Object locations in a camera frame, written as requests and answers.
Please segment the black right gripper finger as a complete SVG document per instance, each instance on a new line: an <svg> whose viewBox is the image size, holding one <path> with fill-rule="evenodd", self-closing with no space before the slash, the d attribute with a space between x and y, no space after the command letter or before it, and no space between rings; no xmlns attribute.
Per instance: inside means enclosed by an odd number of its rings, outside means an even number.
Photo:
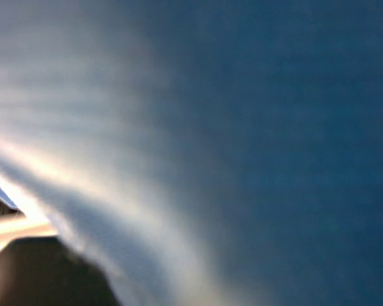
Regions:
<svg viewBox="0 0 383 306"><path fill-rule="evenodd" d="M118 305L104 274L56 237L18 238L0 251L0 305Z"/></svg>

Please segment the blue button-up shirt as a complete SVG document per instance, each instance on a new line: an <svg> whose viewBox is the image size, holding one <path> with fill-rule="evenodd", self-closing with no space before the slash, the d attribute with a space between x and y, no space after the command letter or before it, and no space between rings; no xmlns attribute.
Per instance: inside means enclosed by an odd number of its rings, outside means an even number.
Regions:
<svg viewBox="0 0 383 306"><path fill-rule="evenodd" d="M124 305L383 305L383 1L0 1L0 188Z"/></svg>

